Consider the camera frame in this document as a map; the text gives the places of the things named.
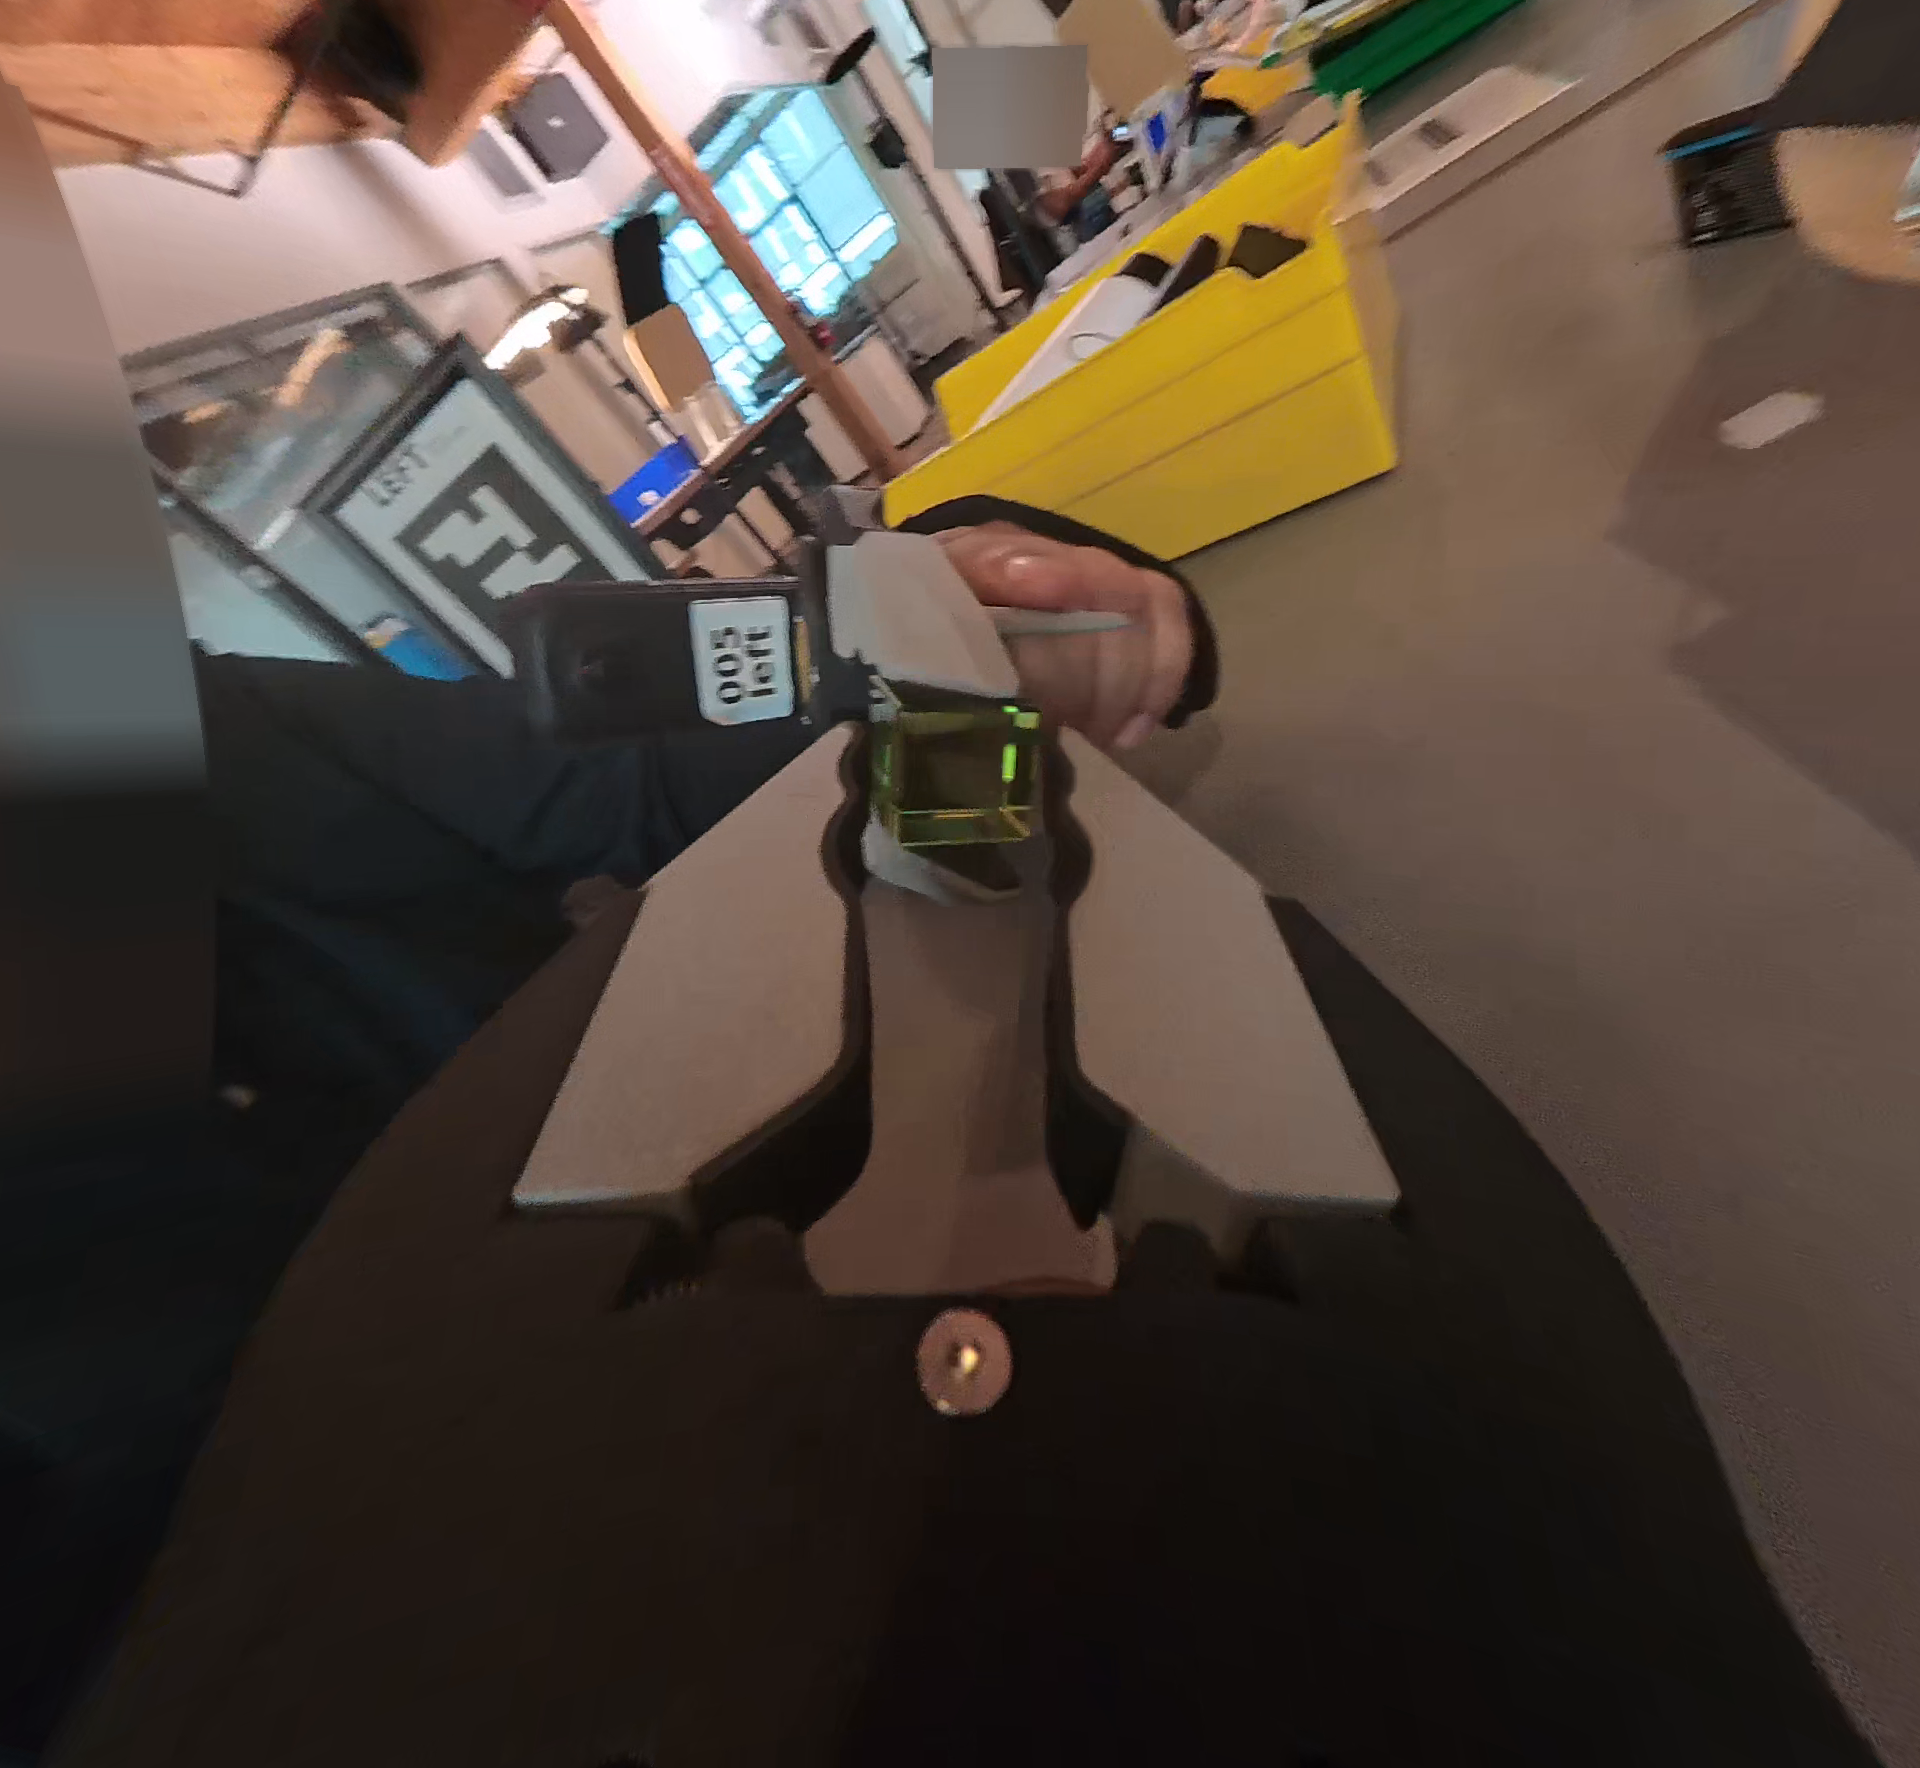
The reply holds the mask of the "green translucent cube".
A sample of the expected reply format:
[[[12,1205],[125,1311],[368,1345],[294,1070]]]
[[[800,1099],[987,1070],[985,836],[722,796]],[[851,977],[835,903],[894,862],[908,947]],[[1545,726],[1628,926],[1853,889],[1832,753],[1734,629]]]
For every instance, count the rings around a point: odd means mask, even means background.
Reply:
[[[872,819],[902,847],[1020,844],[1042,795],[1042,718],[1012,704],[908,709],[868,734]]]

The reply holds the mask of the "blue storage box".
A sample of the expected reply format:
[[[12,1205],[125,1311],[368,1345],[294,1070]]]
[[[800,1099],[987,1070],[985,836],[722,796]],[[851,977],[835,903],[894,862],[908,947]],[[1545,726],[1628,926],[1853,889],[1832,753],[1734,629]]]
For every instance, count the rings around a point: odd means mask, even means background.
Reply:
[[[622,483],[607,488],[607,505],[616,517],[634,528],[679,493],[700,470],[700,463],[685,440],[674,440],[643,461]]]

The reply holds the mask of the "small black box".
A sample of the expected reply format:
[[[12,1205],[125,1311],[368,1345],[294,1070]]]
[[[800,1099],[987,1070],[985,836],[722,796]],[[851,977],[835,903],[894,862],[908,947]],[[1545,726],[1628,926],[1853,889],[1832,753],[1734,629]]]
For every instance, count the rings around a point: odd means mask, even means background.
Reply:
[[[1794,231],[1766,108],[1726,111],[1672,134],[1662,148],[1684,249]]]

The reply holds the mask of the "white box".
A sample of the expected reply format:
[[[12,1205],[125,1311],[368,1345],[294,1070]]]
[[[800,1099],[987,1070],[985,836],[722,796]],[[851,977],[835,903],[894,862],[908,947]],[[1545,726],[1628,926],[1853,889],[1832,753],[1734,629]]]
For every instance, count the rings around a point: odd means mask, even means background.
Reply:
[[[996,393],[978,425],[985,427],[1015,412],[1115,341],[1124,341],[1134,327],[1152,316],[1167,281],[1169,265],[1151,252],[1132,256],[1115,276],[1096,281],[1032,358]]]

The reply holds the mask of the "yellow plastic bin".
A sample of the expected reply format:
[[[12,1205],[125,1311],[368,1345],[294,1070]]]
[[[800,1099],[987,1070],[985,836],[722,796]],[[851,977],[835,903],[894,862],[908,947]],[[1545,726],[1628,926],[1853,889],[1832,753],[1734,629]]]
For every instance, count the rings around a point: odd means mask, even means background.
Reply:
[[[1352,94],[1315,140],[1260,151],[948,370],[948,442],[886,488],[886,524],[983,495],[1179,561],[1388,475],[1401,314],[1363,159]],[[978,425],[1096,281],[1140,252],[1174,277],[1201,243],[1221,256],[1189,291]]]

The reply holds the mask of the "white cabinet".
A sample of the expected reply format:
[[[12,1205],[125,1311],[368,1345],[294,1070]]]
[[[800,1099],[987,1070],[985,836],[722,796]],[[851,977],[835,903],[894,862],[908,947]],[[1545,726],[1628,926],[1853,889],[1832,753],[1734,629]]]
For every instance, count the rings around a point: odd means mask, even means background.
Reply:
[[[924,433],[931,401],[884,331],[851,336],[837,351],[835,369],[894,449]]]

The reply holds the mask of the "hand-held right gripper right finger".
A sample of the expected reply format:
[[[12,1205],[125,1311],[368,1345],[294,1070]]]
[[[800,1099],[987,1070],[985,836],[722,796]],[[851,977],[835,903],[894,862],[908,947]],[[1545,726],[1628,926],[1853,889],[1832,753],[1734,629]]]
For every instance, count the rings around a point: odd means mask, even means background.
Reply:
[[[1401,1184],[1260,884],[1074,732],[1044,820],[1047,1157],[1069,1215],[1390,1217]]]

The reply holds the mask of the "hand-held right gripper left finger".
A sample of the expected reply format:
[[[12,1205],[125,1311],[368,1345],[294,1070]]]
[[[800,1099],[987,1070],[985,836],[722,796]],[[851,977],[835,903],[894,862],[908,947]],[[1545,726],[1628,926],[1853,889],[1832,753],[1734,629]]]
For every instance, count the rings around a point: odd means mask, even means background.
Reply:
[[[872,1148],[853,727],[660,869],[514,1187],[531,1215],[809,1229]]]

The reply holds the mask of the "person's left hand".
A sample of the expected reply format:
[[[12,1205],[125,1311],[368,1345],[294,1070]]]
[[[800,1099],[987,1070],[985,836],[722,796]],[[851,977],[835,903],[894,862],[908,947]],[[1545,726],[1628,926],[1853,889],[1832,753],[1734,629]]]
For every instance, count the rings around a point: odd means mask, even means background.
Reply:
[[[1004,644],[1020,693],[1048,726],[1103,752],[1140,748],[1173,726],[1203,668],[1203,629],[1179,580],[1109,548],[1006,522],[938,540],[982,606],[1069,621]]]

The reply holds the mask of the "glass display case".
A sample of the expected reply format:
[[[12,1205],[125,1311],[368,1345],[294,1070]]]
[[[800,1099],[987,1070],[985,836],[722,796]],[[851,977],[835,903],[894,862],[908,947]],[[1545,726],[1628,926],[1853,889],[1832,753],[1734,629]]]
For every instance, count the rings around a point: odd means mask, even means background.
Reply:
[[[441,339],[377,284],[136,351],[122,374],[160,488],[268,556]]]

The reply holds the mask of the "white paper sheet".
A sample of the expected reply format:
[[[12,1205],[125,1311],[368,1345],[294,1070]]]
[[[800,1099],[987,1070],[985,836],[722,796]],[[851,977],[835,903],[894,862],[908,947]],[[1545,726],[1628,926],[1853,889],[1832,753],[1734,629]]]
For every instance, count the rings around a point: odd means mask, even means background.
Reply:
[[[1384,209],[1501,134],[1538,124],[1572,88],[1574,78],[1511,65],[1475,76],[1366,151],[1361,174],[1369,204]]]

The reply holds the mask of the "wooden post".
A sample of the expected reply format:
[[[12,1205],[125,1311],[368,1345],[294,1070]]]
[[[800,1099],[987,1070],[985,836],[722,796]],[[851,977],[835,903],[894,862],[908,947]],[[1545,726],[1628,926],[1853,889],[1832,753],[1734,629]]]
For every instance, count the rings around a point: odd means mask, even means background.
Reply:
[[[646,152],[660,180],[676,196],[682,212],[705,233],[724,265],[751,295],[755,307],[780,336],[791,363],[851,440],[879,485],[901,472],[898,447],[879,420],[849,386],[845,373],[819,347],[803,324],[791,298],[780,291],[755,246],[733,222],[685,136],[660,117],[643,83],[607,37],[584,0],[547,0],[545,20],[560,34],[564,51],[584,70],[618,122]]]

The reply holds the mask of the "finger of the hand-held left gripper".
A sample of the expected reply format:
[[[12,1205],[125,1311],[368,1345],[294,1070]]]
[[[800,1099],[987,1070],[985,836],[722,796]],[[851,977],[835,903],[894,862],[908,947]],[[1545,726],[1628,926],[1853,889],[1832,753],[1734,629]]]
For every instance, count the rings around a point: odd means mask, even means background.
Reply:
[[[864,825],[859,858],[873,884],[927,903],[983,903],[980,884],[929,859],[924,851],[905,847],[882,822]]]
[[[1019,704],[1011,652],[938,540],[827,546],[827,719]]]

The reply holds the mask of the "black wall speaker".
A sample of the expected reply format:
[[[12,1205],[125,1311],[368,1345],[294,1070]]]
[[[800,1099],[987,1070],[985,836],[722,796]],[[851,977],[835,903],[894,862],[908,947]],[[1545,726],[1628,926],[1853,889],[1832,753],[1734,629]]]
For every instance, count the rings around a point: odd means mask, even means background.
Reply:
[[[563,71],[531,78],[499,119],[547,181],[582,178],[608,140],[582,89]]]

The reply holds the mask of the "person's left forearm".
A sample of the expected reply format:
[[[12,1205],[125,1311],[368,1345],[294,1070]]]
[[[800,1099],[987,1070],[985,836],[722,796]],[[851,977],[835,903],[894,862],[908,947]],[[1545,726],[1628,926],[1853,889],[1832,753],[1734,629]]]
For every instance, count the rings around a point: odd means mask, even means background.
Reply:
[[[638,887],[809,745],[800,726],[563,748],[515,682],[192,656],[230,899],[371,913],[509,887]]]

